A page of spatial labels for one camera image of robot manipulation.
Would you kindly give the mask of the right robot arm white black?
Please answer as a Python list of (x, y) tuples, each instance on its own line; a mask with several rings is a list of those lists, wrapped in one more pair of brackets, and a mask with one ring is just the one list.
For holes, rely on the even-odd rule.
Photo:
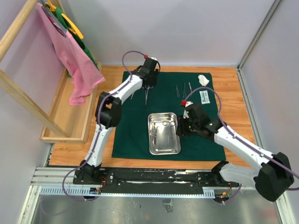
[(288, 157), (264, 150), (236, 133), (219, 118), (210, 119), (198, 103), (183, 100), (184, 114), (178, 117), (179, 137), (199, 136), (223, 146), (249, 164), (249, 168), (228, 161), (212, 169), (212, 182), (221, 187), (235, 182), (255, 188), (268, 201), (276, 201), (294, 183)]

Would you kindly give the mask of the dark green surgical cloth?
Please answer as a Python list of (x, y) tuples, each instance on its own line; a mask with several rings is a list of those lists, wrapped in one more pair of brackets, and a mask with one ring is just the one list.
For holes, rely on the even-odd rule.
[[(122, 104), (122, 118), (115, 129), (112, 156), (114, 158), (165, 160), (165, 161), (223, 161), (224, 148), (210, 140), (198, 137), (180, 139), (181, 151), (173, 155), (152, 155), (149, 151), (148, 116), (152, 113), (173, 112), (183, 115), (180, 106), (183, 100), (184, 83), (189, 100), (201, 103), (199, 91), (190, 94), (188, 82), (192, 90), (201, 86), (199, 73), (160, 72), (157, 85), (149, 90), (145, 105), (145, 90), (139, 89)], [(177, 97), (176, 85), (180, 97)], [(217, 117), (217, 104), (214, 94), (208, 91), (210, 103), (203, 105), (210, 118)]]

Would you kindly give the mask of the white gauze roll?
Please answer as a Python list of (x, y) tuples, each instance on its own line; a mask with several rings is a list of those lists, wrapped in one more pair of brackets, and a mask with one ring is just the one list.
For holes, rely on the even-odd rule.
[(204, 87), (206, 87), (210, 82), (210, 80), (208, 80), (204, 75), (198, 75), (198, 80), (199, 83)]

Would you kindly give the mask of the steel instrument tray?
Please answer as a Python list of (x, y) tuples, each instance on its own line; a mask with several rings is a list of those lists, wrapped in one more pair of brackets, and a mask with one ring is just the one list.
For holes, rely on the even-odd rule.
[[(157, 150), (153, 151), (151, 143), (152, 124), (151, 121), (158, 123), (157, 131)], [(152, 113), (148, 116), (149, 132), (149, 152), (152, 155), (171, 155), (179, 154), (181, 151), (180, 138), (176, 135), (178, 127), (177, 116), (172, 112)]]

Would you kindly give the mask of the steel surgical scissors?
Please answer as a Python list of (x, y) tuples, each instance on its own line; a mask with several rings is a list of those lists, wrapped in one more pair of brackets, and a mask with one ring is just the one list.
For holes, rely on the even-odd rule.
[(152, 124), (151, 143), (153, 146), (153, 151), (156, 151), (157, 150), (157, 131), (158, 131), (159, 125), (155, 121), (151, 121), (151, 124)]

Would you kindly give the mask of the blue suture packet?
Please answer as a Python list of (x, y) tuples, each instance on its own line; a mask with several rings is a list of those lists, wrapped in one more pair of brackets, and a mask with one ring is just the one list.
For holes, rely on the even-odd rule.
[(208, 91), (200, 91), (199, 94), (200, 94), (200, 98), (201, 98), (201, 103), (203, 105), (210, 103)]

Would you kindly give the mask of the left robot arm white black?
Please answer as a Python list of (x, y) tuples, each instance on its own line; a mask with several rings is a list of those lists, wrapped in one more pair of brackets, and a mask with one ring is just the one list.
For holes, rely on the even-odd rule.
[(108, 138), (119, 124), (122, 116), (122, 104), (135, 91), (153, 87), (157, 84), (160, 66), (154, 57), (145, 56), (144, 64), (131, 72), (129, 77), (117, 88), (100, 94), (96, 109), (96, 130), (88, 154), (80, 164), (76, 176), (80, 184), (96, 184), (100, 177), (103, 153)]

